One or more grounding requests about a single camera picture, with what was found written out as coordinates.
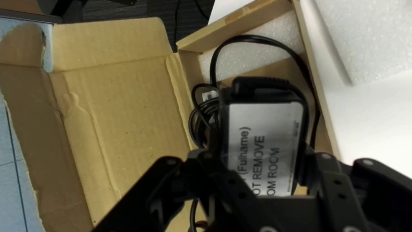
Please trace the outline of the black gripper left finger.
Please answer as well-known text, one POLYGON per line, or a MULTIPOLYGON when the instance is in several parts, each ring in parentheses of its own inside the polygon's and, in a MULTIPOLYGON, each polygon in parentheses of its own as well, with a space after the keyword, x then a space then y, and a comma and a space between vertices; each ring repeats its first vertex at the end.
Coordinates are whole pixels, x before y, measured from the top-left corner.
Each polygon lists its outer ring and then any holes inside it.
POLYGON ((221 168, 220 160, 204 150, 190 151, 186 160, 159 158, 92 232, 164 232, 186 202, 207 194, 202 185, 213 166, 221 168))

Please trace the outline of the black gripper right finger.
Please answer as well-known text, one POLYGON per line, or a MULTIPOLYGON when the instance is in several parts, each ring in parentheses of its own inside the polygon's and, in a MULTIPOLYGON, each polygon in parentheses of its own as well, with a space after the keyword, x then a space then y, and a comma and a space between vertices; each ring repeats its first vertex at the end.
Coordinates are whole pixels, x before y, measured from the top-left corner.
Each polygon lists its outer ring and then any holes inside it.
POLYGON ((325 232, 412 232, 412 180, 377 160, 346 166, 306 149, 300 185, 316 199, 325 232))

